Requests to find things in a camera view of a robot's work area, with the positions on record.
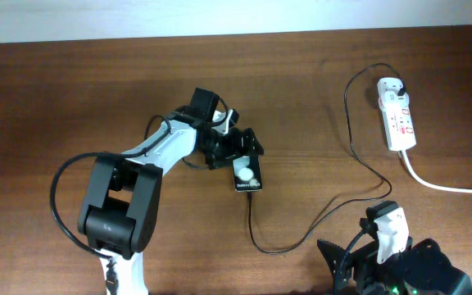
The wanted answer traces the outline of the black smartphone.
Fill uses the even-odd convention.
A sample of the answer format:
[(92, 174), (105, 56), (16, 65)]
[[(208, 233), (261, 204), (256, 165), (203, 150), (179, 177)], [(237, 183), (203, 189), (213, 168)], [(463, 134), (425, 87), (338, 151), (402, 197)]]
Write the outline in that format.
[(240, 157), (233, 160), (236, 192), (256, 192), (263, 189), (259, 157)]

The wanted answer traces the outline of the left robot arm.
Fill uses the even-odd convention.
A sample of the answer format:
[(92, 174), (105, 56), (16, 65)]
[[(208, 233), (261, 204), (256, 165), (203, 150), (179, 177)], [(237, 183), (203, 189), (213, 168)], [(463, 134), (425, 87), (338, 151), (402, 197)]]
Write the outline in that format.
[(143, 250), (156, 226), (162, 179), (177, 162), (199, 151), (215, 170), (263, 155), (253, 130), (236, 128), (235, 110), (217, 111), (221, 102), (216, 93), (196, 88), (190, 103), (163, 116), (137, 147), (96, 158), (78, 231), (101, 257), (107, 293), (148, 293)]

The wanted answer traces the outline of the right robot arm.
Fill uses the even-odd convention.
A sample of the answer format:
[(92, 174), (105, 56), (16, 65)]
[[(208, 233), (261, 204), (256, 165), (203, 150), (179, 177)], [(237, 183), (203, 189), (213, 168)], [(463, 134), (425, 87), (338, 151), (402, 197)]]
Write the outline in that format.
[(366, 244), (350, 254), (334, 243), (320, 239), (317, 246), (332, 275), (345, 260), (338, 290), (356, 282), (357, 294), (472, 295), (470, 277), (452, 265), (439, 245), (427, 238), (413, 244), (409, 238), (403, 252), (377, 262), (379, 244)]

